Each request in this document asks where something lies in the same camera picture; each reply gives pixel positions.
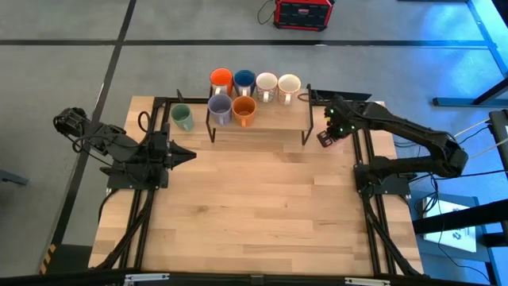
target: concrete floor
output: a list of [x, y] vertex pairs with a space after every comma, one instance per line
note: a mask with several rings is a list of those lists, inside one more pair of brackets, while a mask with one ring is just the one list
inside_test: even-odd
[[[140, 0], [127, 39], [482, 40], [465, 4], [339, 0], [322, 33], [258, 25], [264, 0]], [[508, 62], [507, 29], [490, 0], [475, 0]], [[0, 0], [2, 39], [116, 39], [129, 0]], [[38, 270], [64, 200], [75, 154], [51, 120], [64, 107], [94, 109], [113, 47], [0, 47], [0, 168], [30, 178], [28, 187], [0, 184], [0, 276]], [[259, 73], [292, 72], [314, 88], [372, 93], [394, 114], [457, 133], [487, 117], [489, 109], [435, 108], [435, 96], [475, 97], [502, 79], [483, 48], [314, 46], [124, 47], [102, 121], [123, 126], [133, 95], [206, 96], [216, 67]], [[474, 154], [493, 144], [483, 132], [464, 144]], [[416, 156], [400, 149], [399, 156]], [[92, 245], [106, 176], [89, 160], [63, 243]], [[471, 160], [464, 173], [501, 168], [495, 151]], [[503, 174], [440, 182], [441, 191], [476, 195], [481, 203], [505, 199]], [[428, 181], [414, 190], [430, 191]], [[473, 189], [483, 190], [474, 193]], [[489, 226], [490, 231], [498, 226]], [[495, 250], [499, 269], [508, 251]], [[423, 256], [436, 278], [486, 282], [447, 258]], [[471, 264], [484, 271], [484, 267]], [[503, 281], [508, 283], [508, 274]]]

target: desk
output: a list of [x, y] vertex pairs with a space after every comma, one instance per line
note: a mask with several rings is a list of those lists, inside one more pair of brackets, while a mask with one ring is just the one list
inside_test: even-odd
[[[132, 99], [125, 130], [135, 140], [144, 136], [137, 115], [151, 110], [152, 102]], [[314, 131], [302, 146], [301, 134], [291, 130], [224, 129], [211, 143], [206, 105], [189, 106], [195, 128], [171, 125], [170, 138], [198, 155], [170, 171], [169, 188], [155, 194], [142, 269], [372, 275], [352, 139], [321, 147], [315, 134], [325, 128], [323, 107], [313, 107]], [[371, 134], [375, 154], [395, 158], [391, 134]], [[362, 154], [368, 161], [365, 149]], [[422, 272], [406, 203], [396, 195], [383, 198], [392, 239]], [[90, 267], [124, 234], [132, 199], [133, 191], [120, 190], [104, 206]], [[128, 265], [136, 246], [134, 238]], [[377, 246], [386, 272], [379, 239]]]

